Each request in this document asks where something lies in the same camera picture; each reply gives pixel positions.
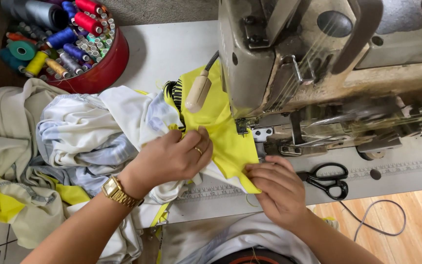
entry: metal cable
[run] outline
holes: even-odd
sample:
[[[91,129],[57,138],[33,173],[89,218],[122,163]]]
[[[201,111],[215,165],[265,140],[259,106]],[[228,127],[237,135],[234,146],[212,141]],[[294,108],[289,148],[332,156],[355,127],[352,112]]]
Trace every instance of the metal cable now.
[[[219,57],[219,51],[216,51],[216,53],[214,53],[214,55],[210,59],[210,62],[208,62],[208,64],[206,65],[206,67],[204,69],[207,70],[207,71],[209,71],[211,69],[211,66],[218,59],[218,57]]]
[[[369,213],[370,208],[374,204],[376,204],[378,202],[381,202],[381,201],[387,201],[387,202],[391,202],[391,203],[395,204],[398,208],[400,208],[401,212],[403,213],[403,220],[404,220],[403,227],[401,228],[401,230],[399,232],[397,232],[397,233],[387,233],[387,232],[385,232],[383,230],[380,230],[380,229],[377,229],[377,228],[373,227],[372,225],[369,225],[369,224],[364,223],[364,221],[366,220],[366,217],[367,217],[367,213]],[[353,214],[353,212],[351,212],[351,210],[349,210],[349,208],[342,201],[339,201],[339,202],[341,203],[341,205],[343,205],[343,207],[346,210],[348,210],[348,213],[352,217],[354,217],[360,223],[359,226],[358,226],[358,228],[356,229],[355,237],[353,239],[354,242],[356,242],[357,234],[358,234],[358,232],[359,232],[359,230],[360,230],[360,228],[361,228],[362,225],[365,225],[365,226],[367,226],[368,228],[370,228],[372,230],[375,230],[375,231],[377,231],[377,232],[379,232],[381,234],[388,235],[388,236],[397,236],[397,235],[401,234],[405,230],[405,227],[407,226],[407,214],[405,213],[405,210],[403,210],[402,206],[399,205],[398,203],[396,203],[395,201],[392,201],[392,200],[378,200],[378,201],[374,201],[373,203],[370,204],[369,207],[367,207],[366,213],[364,213],[364,217],[362,218],[362,220],[359,220],[359,218],[357,218],[355,216],[355,214]]]

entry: gold wristwatch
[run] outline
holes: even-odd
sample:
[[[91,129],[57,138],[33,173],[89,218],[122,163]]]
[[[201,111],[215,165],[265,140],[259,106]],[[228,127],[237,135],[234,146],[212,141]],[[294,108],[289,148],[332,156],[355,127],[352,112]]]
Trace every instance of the gold wristwatch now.
[[[144,199],[138,200],[124,193],[120,182],[115,176],[110,177],[110,179],[108,179],[102,185],[102,191],[104,192],[105,196],[107,196],[107,198],[117,201],[130,208],[140,206],[144,201]]]

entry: yellow spool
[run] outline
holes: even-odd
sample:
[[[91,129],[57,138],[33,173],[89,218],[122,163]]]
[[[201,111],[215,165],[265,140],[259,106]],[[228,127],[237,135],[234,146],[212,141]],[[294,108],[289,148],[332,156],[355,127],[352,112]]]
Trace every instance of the yellow spool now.
[[[63,66],[61,66],[59,63],[57,63],[55,60],[46,58],[45,62],[50,68],[52,68],[55,71],[55,73],[63,76],[64,78],[71,77],[69,72],[65,68],[63,68]]]
[[[26,73],[25,75],[29,78],[33,78],[38,75],[38,73],[42,70],[43,65],[45,65],[45,59],[48,58],[48,54],[43,51],[37,51],[35,57],[31,60],[31,62],[25,68]]]

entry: scissors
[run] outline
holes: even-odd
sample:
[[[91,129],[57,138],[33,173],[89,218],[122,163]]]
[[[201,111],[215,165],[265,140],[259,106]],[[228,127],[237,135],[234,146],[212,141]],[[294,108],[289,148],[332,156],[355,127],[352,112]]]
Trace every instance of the scissors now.
[[[330,167],[330,166],[341,168],[343,170],[343,173],[338,174],[338,175],[333,175],[330,177],[317,177],[317,172],[321,168]],[[336,200],[336,201],[341,201],[345,199],[346,196],[348,195],[348,184],[342,181],[342,179],[348,178],[348,174],[349,174],[348,169],[339,163],[325,163],[323,165],[318,166],[313,172],[307,172],[307,171],[297,172],[297,176],[299,176],[299,178],[301,178],[302,181],[305,181],[319,189],[322,189],[331,199]],[[335,183],[331,185],[323,185],[317,182],[317,181],[332,181],[332,180],[334,180]],[[335,187],[339,187],[341,189],[341,194],[339,196],[333,196],[330,194],[330,189],[335,188]]]

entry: hand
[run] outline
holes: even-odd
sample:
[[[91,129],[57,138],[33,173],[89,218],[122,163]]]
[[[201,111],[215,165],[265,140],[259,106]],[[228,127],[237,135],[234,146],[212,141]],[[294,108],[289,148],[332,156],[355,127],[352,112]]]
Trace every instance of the hand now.
[[[262,191],[255,195],[266,216],[291,231],[304,223],[310,211],[305,207],[305,188],[289,161],[266,156],[268,163],[245,166],[247,177]]]
[[[118,176],[126,194],[143,198],[155,186],[191,179],[208,165],[213,145],[206,128],[201,126],[181,137],[180,130],[170,130],[143,147]]]

